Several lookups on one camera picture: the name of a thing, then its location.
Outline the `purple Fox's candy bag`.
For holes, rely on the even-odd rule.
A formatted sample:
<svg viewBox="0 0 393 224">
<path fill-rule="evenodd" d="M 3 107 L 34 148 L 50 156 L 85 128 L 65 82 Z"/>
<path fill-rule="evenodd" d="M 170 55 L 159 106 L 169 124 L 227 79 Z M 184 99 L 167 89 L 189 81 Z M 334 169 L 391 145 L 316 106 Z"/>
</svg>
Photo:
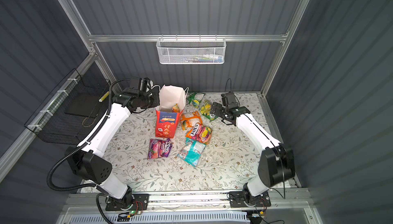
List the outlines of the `purple Fox's candy bag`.
<svg viewBox="0 0 393 224">
<path fill-rule="evenodd" d="M 150 139 L 147 159 L 168 157 L 172 147 L 173 144 L 169 138 L 166 140 Z"/>
</svg>

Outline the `pink yellow Fox's candy bag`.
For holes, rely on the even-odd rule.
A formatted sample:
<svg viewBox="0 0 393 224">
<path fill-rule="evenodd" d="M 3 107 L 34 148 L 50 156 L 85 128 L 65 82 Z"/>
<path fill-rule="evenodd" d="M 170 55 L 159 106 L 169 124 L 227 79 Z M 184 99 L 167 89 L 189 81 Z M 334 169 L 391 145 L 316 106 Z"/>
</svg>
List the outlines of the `pink yellow Fox's candy bag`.
<svg viewBox="0 0 393 224">
<path fill-rule="evenodd" d="M 201 123 L 196 123 L 186 134 L 186 138 L 208 145 L 211 139 L 212 129 Z"/>
</svg>

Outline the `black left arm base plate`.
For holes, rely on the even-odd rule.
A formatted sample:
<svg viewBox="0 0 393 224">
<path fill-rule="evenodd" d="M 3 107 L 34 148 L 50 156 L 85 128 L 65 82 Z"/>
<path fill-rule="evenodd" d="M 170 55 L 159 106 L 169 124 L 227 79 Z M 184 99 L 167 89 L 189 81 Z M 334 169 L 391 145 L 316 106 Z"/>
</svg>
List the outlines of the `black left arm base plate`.
<svg viewBox="0 0 393 224">
<path fill-rule="evenodd" d="M 149 203 L 149 194 L 126 194 L 122 199 L 109 197 L 105 211 L 144 211 Z"/>
</svg>

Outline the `orange Fox's candy bag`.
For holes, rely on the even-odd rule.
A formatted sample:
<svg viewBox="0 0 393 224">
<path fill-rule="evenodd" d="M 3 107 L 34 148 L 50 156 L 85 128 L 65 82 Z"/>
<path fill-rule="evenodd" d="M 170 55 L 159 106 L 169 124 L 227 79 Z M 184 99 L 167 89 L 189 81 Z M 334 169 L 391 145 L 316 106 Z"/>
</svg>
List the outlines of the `orange Fox's candy bag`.
<svg viewBox="0 0 393 224">
<path fill-rule="evenodd" d="M 172 107 L 172 112 L 180 113 L 180 107 L 178 106 L 178 104 L 175 104 L 175 105 Z"/>
</svg>

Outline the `green yellow Fox's candy bag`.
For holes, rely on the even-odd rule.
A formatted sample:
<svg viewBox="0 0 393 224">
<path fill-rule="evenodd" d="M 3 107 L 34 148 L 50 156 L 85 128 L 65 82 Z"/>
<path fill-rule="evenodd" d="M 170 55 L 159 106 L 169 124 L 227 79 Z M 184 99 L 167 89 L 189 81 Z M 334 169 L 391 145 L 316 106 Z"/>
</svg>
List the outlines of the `green yellow Fox's candy bag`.
<svg viewBox="0 0 393 224">
<path fill-rule="evenodd" d="M 199 110 L 203 117 L 207 118 L 210 122 L 217 119 L 214 114 L 211 114 L 212 102 L 205 100 L 200 104 Z"/>
</svg>

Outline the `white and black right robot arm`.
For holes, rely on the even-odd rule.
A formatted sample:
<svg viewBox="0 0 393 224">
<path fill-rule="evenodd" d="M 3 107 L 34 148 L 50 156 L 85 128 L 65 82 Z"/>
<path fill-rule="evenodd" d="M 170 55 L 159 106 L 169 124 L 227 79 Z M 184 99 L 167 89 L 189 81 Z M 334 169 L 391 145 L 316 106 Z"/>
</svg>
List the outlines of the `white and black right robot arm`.
<svg viewBox="0 0 393 224">
<path fill-rule="evenodd" d="M 246 107 L 229 107 L 214 102 L 211 113 L 223 122 L 227 121 L 238 127 L 260 155 L 257 176 L 243 187 L 246 205 L 254 207 L 262 194 L 271 187 L 295 177 L 293 150 L 270 135 Z"/>
</svg>

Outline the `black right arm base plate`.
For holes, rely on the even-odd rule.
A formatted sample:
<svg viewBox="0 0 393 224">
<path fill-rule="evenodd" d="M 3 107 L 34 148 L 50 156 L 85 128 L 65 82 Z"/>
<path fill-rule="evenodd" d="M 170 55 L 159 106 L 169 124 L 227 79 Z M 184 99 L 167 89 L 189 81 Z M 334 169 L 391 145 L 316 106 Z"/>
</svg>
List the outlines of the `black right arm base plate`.
<svg viewBox="0 0 393 224">
<path fill-rule="evenodd" d="M 267 208 L 271 206 L 268 192 L 258 196 L 251 196 L 245 191 L 231 191 L 226 196 L 232 208 Z"/>
</svg>

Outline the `red and white paper bag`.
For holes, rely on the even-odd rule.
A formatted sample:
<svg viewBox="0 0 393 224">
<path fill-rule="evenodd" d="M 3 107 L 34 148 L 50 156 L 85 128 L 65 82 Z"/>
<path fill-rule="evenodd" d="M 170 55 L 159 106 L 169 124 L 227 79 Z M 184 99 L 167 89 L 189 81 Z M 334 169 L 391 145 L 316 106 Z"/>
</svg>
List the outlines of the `red and white paper bag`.
<svg viewBox="0 0 393 224">
<path fill-rule="evenodd" d="M 187 94 L 188 88 L 183 89 L 182 87 L 164 85 L 160 89 L 160 105 L 156 107 L 156 137 L 170 139 L 175 137 L 180 116 L 186 105 Z M 180 113 L 172 112 L 172 107 L 175 104 L 178 104 L 180 107 Z"/>
</svg>

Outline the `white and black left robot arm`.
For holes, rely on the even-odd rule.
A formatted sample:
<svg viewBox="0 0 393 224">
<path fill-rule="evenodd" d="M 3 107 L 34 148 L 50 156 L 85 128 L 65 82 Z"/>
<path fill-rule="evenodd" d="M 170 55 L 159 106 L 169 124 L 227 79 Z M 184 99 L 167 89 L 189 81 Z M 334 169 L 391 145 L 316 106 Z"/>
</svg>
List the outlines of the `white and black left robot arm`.
<svg viewBox="0 0 393 224">
<path fill-rule="evenodd" d="M 112 198 L 122 199 L 129 190 L 113 172 L 110 162 L 103 159 L 109 142 L 123 122 L 138 108 L 145 110 L 159 106 L 160 87 L 145 93 L 123 92 L 111 99 L 111 110 L 105 113 L 90 134 L 78 145 L 87 145 L 67 159 L 72 172 Z"/>
</svg>

